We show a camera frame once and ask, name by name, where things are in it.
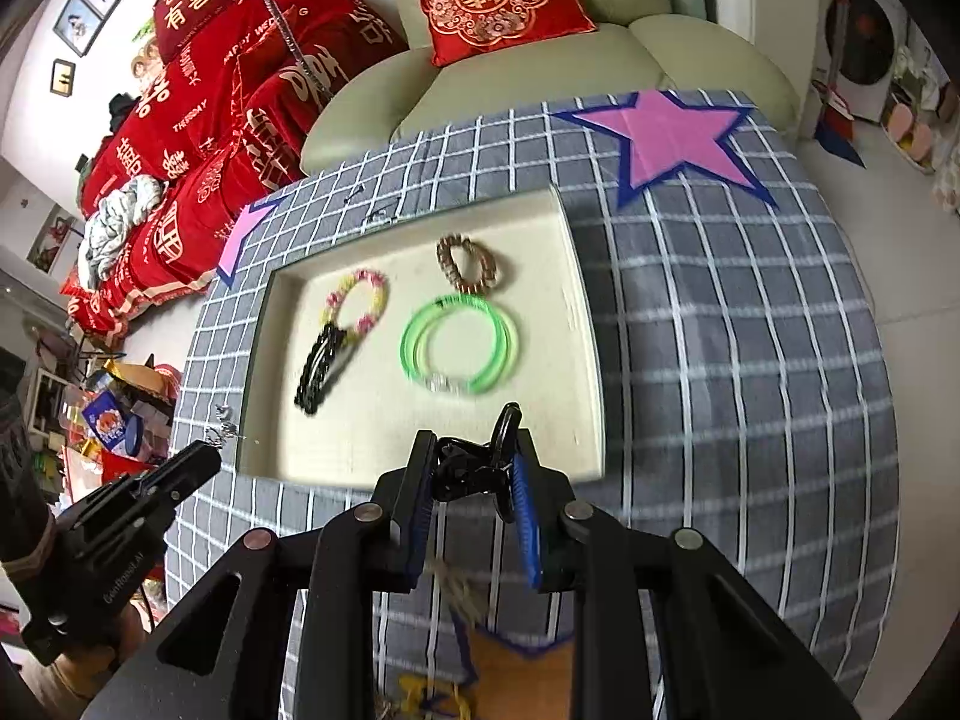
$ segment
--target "beige tray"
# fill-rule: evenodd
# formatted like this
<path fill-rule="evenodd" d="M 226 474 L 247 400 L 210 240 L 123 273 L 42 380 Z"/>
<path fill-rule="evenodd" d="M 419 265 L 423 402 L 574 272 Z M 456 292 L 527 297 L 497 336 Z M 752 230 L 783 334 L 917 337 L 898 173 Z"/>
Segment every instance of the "beige tray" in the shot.
<path fill-rule="evenodd" d="M 400 336 L 411 315 L 451 292 L 436 259 L 437 240 L 451 232 L 496 254 L 501 281 L 490 300 L 510 314 L 520 336 L 512 374 L 477 397 L 432 394 L 400 367 Z M 320 330 L 320 309 L 341 276 L 361 267 L 387 276 L 386 311 L 318 412 L 307 416 L 293 399 Z M 354 289 L 341 326 L 352 323 L 369 298 L 366 285 Z M 470 375 L 492 345 L 486 317 L 457 312 L 434 332 L 430 358 L 442 372 Z M 381 473 L 406 464 L 417 430 L 486 442 L 511 400 L 520 403 L 541 464 L 576 481 L 603 475 L 593 325 L 563 206 L 551 189 L 399 223 L 275 271 L 253 342 L 238 467 L 285 481 L 372 488 Z"/>

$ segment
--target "beaded bracelet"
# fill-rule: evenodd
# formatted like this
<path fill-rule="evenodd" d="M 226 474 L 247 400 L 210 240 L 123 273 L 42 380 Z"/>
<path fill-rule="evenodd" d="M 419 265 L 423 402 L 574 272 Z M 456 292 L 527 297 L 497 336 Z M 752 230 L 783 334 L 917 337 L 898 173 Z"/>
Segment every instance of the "beaded bracelet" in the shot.
<path fill-rule="evenodd" d="M 327 322 L 323 330 L 320 330 L 317 341 L 314 341 L 313 348 L 307 355 L 294 395 L 294 405 L 303 409 L 304 413 L 317 413 L 323 382 L 346 339 L 347 331 L 341 330 L 333 322 Z"/>
<path fill-rule="evenodd" d="M 360 338 L 366 336 L 373 329 L 373 325 L 376 325 L 380 317 L 383 316 L 383 309 L 387 305 L 386 276 L 378 274 L 377 271 L 369 271 L 366 268 L 345 275 L 340 279 L 337 289 L 328 295 L 326 306 L 320 314 L 320 324 L 326 325 L 330 322 L 336 324 L 344 300 L 349 295 L 350 290 L 361 281 L 366 281 L 373 287 L 373 302 L 371 303 L 371 309 L 363 314 L 360 319 L 357 319 L 357 323 L 353 327 L 347 328 L 347 343 L 349 344 L 360 341 Z"/>
<path fill-rule="evenodd" d="M 467 281 L 460 273 L 460 269 L 453 260 L 451 247 L 461 247 L 480 263 L 480 278 L 477 281 Z M 459 235 L 445 235 L 437 242 L 437 262 L 446 280 L 453 285 L 461 295 L 486 295 L 496 284 L 496 258 L 483 245 Z"/>
<path fill-rule="evenodd" d="M 427 339 L 440 319 L 451 311 L 472 308 L 493 324 L 493 352 L 472 378 L 448 376 L 426 370 Z M 408 379 L 432 392 L 479 395 L 491 389 L 510 370 L 517 355 L 517 333 L 506 314 L 475 295 L 443 295 L 416 311 L 400 339 L 400 365 Z"/>

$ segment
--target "pink and yellow bracelet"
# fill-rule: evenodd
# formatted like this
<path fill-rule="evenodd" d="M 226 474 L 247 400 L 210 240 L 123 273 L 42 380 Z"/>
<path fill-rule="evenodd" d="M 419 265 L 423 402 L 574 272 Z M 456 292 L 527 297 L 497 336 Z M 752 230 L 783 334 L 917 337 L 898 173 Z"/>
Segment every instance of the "pink and yellow bracelet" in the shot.
<path fill-rule="evenodd" d="M 363 314 L 360 319 L 357 319 L 353 327 L 347 329 L 347 343 L 350 344 L 357 343 L 363 336 L 366 336 L 368 332 L 373 330 L 373 325 L 376 325 L 380 317 L 383 316 L 383 310 L 387 306 L 386 276 L 366 268 L 361 268 L 352 274 L 345 275 L 340 279 L 337 289 L 328 295 L 326 306 L 320 314 L 320 327 L 324 327 L 328 322 L 336 324 L 344 300 L 347 299 L 350 290 L 356 287 L 361 281 L 366 281 L 373 287 L 373 302 L 371 303 L 370 310 L 366 312 L 366 314 Z"/>

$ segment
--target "white cloth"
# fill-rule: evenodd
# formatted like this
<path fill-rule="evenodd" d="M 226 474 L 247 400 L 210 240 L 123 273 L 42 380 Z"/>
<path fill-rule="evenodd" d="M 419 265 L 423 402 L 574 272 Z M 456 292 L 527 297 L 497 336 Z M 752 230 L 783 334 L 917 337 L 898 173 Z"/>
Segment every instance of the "white cloth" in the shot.
<path fill-rule="evenodd" d="M 138 175 L 100 201 L 86 221 L 77 256 L 80 286 L 93 292 L 119 259 L 131 231 L 144 223 L 163 199 L 163 184 L 152 175 Z"/>

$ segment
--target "green bangle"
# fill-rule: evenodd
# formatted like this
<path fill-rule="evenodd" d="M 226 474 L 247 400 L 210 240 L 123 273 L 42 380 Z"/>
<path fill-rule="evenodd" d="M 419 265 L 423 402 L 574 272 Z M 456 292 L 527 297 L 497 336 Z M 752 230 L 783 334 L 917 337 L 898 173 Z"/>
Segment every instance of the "green bangle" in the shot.
<path fill-rule="evenodd" d="M 490 318 L 493 324 L 493 352 L 487 364 L 470 379 L 446 376 L 426 370 L 426 348 L 440 319 L 450 311 L 472 308 Z M 491 389 L 510 370 L 517 357 L 517 332 L 512 322 L 498 309 L 476 295 L 443 295 L 416 311 L 400 338 L 400 365 L 408 379 L 432 392 L 479 395 Z"/>

